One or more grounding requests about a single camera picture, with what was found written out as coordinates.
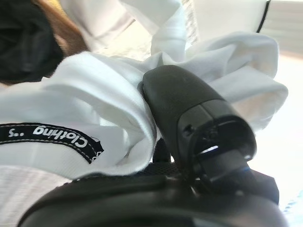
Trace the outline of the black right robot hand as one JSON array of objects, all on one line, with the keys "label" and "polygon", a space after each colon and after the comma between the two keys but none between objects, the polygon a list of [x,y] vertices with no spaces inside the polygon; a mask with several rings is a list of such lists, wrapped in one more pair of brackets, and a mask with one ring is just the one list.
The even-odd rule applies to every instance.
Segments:
[{"label": "black right robot hand", "polygon": [[138,174],[89,175],[55,188],[20,227],[286,227],[274,178],[252,170],[249,124],[187,70],[160,66],[141,82],[164,140]]}]

